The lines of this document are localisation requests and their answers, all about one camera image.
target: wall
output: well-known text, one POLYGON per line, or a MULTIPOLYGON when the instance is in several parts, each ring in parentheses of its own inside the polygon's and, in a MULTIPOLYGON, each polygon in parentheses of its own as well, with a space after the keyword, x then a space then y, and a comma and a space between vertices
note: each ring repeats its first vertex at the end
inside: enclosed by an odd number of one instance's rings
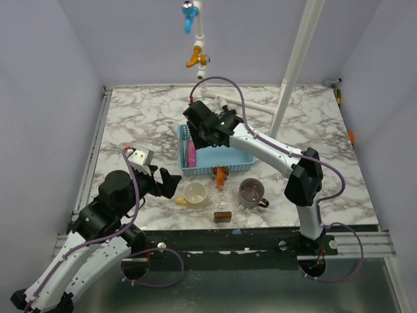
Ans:
MULTIPOLYGON (((381 0, 329 0, 300 83, 338 78, 381 0)), ((184 34, 181 0, 59 0, 104 85, 194 82, 186 69, 194 35, 184 34)), ((280 83, 305 0, 203 0, 210 75, 280 83)))
POLYGON ((342 113, 417 311, 417 2, 384 0, 343 69, 342 113))
POLYGON ((102 88, 56 0, 0 1, 0 311, 48 266, 102 88))

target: blue faucet handle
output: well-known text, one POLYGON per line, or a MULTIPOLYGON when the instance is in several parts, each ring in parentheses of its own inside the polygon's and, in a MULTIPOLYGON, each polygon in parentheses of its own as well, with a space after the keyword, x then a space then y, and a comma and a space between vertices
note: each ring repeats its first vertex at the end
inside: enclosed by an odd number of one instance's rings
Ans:
POLYGON ((194 7, 193 1, 185 1, 181 5, 182 13, 185 15, 185 33, 191 33, 191 24, 198 15, 198 8, 194 7))

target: marble table surface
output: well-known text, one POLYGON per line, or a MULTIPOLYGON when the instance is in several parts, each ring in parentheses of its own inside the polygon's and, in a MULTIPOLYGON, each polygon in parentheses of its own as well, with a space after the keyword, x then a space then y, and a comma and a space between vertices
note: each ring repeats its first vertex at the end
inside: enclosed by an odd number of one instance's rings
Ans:
MULTIPOLYGON (((210 87, 225 95, 236 96, 232 87, 210 87)), ((107 116, 90 198, 97 195, 97 187, 107 173, 127 170, 121 150, 126 146, 144 146, 155 152, 153 164, 165 167, 171 174, 181 174, 177 156, 177 127, 186 122, 182 112, 187 107, 191 87, 161 85, 136 89, 115 89, 107 116)), ((243 87, 245 99, 275 106, 280 94, 278 86, 243 87)), ((212 99, 202 99, 212 110, 219 110, 212 99)), ((242 113, 240 106, 230 104, 242 113)), ((252 127, 268 134, 272 115, 247 110, 252 127)), ((335 200, 321 204, 324 223, 377 224, 377 217, 367 192, 364 178, 349 141, 340 110, 331 89, 320 85, 295 88, 285 113, 277 140, 293 147, 318 150, 321 160, 335 166, 345 177, 347 188, 335 200)), ((327 196, 341 186, 339 178, 324 168, 323 191, 327 196)), ((147 203, 139 212, 136 225, 144 230, 185 230, 203 228, 253 228, 299 226, 295 206, 283 191, 287 180, 268 164, 257 160, 250 171, 232 173, 223 192, 215 189, 209 176, 184 177, 173 199, 147 196, 147 203), (240 182, 253 177, 265 186, 268 208, 247 209, 238 204, 240 182), (201 209, 175 205, 190 181, 202 182, 208 190, 208 204, 201 209), (232 211, 230 223, 213 221, 215 211, 232 211)))

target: cup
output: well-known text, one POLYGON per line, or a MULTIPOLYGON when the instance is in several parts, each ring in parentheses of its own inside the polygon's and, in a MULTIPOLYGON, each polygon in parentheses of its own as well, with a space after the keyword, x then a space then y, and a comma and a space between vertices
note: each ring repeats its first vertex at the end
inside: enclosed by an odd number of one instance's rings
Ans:
POLYGON ((175 204, 192 207, 194 209, 204 206, 207 202, 207 190, 202 183, 189 183, 184 188, 184 196, 175 200, 175 204))
POLYGON ((239 186, 239 202, 248 208, 256 206, 268 207, 268 200, 262 198, 264 194, 264 186, 254 178, 245 179, 239 186))

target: yellow faucet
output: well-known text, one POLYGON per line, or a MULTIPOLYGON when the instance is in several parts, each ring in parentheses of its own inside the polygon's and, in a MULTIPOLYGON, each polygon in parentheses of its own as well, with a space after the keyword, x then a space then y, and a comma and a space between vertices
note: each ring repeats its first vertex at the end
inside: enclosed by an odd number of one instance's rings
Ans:
POLYGON ((197 63, 200 63, 201 65, 207 65, 207 63, 210 62, 210 58, 205 54, 202 54, 199 56, 200 53, 201 53, 201 47, 194 46, 193 55, 191 56, 190 62, 186 63, 186 66, 193 67, 197 63))

